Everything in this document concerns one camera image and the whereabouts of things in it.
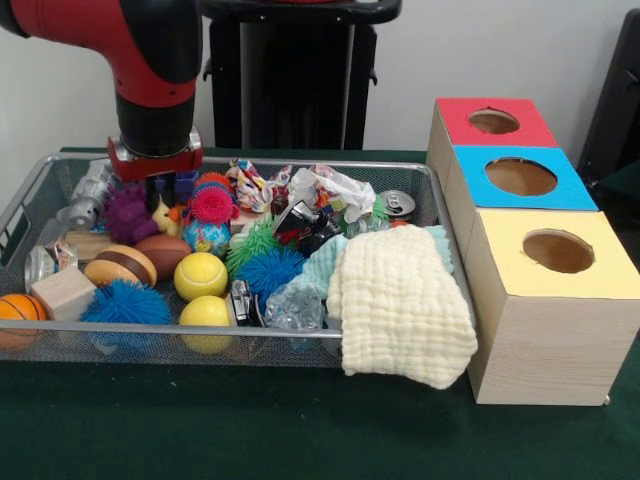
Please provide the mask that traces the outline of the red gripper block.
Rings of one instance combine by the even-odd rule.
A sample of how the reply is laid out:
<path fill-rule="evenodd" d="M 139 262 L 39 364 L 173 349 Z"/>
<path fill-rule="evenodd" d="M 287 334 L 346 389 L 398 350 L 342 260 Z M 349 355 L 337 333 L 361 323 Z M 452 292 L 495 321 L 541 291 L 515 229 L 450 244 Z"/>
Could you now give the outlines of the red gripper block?
<path fill-rule="evenodd" d="M 157 209 L 155 180 L 152 176 L 164 175 L 163 202 L 168 208 L 175 206 L 175 173 L 198 170 L 204 157 L 204 148 L 198 130 L 189 132 L 187 146 L 169 156 L 144 156 L 129 150 L 119 136 L 109 137 L 108 156 L 115 175 L 123 182 L 145 180 L 145 205 L 147 211 Z"/>

